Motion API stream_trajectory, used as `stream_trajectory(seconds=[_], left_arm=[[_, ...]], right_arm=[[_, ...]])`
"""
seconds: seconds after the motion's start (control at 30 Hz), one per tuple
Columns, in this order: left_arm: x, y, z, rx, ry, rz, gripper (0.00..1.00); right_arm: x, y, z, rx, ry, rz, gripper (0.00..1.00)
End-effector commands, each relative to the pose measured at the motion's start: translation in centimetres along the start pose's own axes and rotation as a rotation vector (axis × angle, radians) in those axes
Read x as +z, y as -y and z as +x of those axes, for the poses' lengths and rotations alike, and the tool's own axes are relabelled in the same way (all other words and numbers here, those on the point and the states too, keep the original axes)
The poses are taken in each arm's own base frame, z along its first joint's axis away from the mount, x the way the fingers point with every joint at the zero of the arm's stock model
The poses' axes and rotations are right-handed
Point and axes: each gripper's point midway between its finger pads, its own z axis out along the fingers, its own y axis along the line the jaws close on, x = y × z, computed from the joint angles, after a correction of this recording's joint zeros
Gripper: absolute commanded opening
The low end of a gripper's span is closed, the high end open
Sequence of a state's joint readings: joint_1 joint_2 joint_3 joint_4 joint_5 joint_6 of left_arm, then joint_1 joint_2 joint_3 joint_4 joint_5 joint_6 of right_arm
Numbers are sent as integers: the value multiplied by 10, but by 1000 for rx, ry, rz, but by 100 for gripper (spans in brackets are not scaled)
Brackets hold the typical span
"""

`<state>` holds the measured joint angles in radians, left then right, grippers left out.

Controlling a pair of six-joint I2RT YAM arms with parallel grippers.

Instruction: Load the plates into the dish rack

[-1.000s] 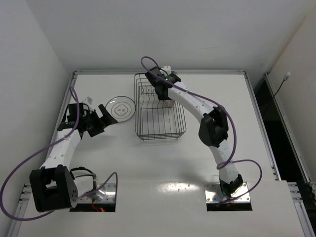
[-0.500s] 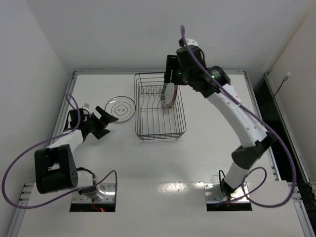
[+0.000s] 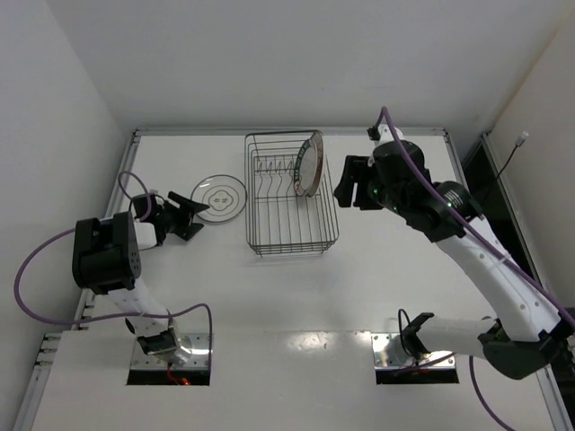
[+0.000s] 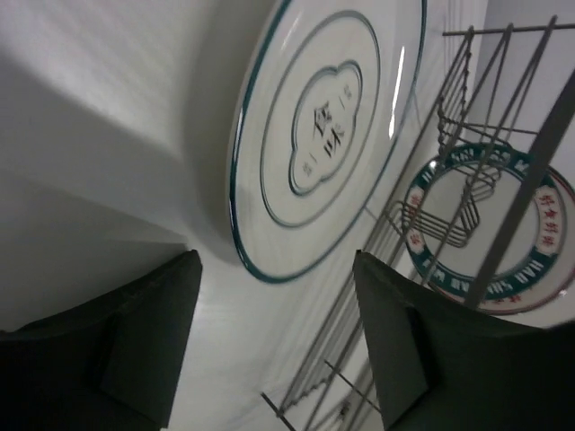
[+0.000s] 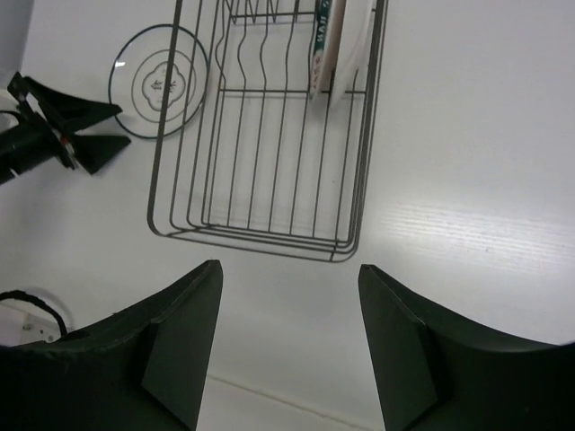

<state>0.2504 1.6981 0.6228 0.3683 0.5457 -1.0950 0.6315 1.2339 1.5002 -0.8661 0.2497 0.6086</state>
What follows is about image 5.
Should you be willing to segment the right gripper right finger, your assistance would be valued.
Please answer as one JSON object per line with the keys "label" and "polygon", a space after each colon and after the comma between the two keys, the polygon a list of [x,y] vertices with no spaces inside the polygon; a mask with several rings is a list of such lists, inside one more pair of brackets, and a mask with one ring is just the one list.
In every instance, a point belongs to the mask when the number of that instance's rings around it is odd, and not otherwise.
{"label": "right gripper right finger", "polygon": [[374,265],[358,274],[387,430],[572,430],[574,345],[495,330]]}

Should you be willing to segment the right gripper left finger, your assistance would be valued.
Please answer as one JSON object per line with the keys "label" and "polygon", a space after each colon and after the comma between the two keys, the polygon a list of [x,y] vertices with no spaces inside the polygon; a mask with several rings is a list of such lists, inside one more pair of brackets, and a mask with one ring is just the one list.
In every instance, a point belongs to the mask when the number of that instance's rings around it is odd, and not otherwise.
{"label": "right gripper left finger", "polygon": [[1,348],[3,430],[193,430],[223,289],[207,260],[53,342]]}

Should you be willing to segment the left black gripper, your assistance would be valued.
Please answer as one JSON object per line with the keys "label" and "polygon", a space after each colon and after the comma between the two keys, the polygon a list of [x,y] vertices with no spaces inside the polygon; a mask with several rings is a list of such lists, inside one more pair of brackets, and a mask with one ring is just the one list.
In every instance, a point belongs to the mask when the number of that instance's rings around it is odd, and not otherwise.
{"label": "left black gripper", "polygon": [[[130,143],[128,136],[66,136],[52,125],[77,132],[111,119],[122,112],[119,105],[90,101],[53,90],[29,76],[15,72],[4,99],[12,108],[1,109],[1,183],[5,184],[50,159],[68,169],[77,162],[91,175],[99,172]],[[27,101],[33,96],[45,118]]]}

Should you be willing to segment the white plate orange sunburst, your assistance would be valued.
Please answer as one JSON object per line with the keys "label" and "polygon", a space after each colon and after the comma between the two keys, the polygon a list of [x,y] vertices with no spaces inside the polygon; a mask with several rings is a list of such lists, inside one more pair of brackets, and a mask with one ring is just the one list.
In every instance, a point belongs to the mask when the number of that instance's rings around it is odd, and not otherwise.
{"label": "white plate orange sunburst", "polygon": [[350,0],[345,4],[338,58],[332,85],[331,105],[342,99],[355,79],[360,60],[367,46],[367,32],[370,26],[374,2]]}

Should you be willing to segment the white plate teal rim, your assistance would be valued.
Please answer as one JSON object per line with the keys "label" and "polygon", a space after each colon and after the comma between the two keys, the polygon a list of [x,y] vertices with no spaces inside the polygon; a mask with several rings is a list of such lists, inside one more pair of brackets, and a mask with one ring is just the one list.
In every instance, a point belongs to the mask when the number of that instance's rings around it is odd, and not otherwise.
{"label": "white plate teal rim", "polygon": [[315,101],[329,85],[337,62],[345,1],[316,2],[314,47],[311,55],[309,99]]}

